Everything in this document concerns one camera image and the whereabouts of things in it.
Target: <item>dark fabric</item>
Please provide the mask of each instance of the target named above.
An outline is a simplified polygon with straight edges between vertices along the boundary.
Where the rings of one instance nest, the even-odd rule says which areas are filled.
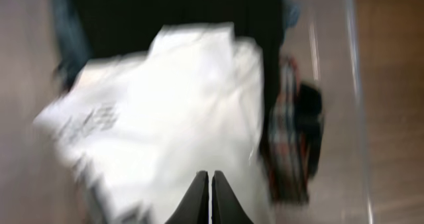
[[[278,93],[278,53],[283,36],[282,0],[72,0],[92,58],[148,50],[162,25],[234,22],[263,50],[264,132]],[[262,135],[260,151],[268,150]]]
[[[296,129],[305,137],[309,151],[307,175],[314,177],[318,171],[323,139],[324,120],[322,116],[323,102],[321,93],[308,85],[301,84],[295,106]]]

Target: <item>plaid bag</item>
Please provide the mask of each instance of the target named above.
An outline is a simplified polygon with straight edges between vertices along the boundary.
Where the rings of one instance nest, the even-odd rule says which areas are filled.
[[[295,99],[299,91],[297,66],[284,58],[280,66],[280,94],[270,113],[270,158],[265,167],[274,202],[307,203],[307,153],[295,127]]]

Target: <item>wooden floor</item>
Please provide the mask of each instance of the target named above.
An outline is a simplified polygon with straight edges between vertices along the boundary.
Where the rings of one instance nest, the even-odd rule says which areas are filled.
[[[356,0],[376,223],[424,223],[424,0]]]
[[[375,223],[422,224],[424,0],[356,8]],[[56,94],[49,14],[48,0],[0,0],[2,224],[80,223],[70,176],[30,125]]]

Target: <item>white plastic bag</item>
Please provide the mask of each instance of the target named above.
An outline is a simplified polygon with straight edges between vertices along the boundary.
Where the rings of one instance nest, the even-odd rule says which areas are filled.
[[[260,50],[231,28],[171,27],[158,38],[138,66],[73,90],[35,123],[56,134],[64,164],[99,181],[110,220],[140,207],[164,223],[197,171],[221,170],[254,223],[274,222],[256,153]]]

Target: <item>plastic bag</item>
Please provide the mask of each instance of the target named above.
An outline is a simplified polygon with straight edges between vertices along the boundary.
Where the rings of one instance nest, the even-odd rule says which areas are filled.
[[[249,218],[272,223],[256,153],[260,50],[248,38],[235,42],[231,28],[197,29],[202,36],[181,39],[187,31],[162,30],[145,61],[73,90],[35,123],[54,134],[65,165],[99,184],[112,221],[139,207],[164,223],[197,171],[221,170]]]

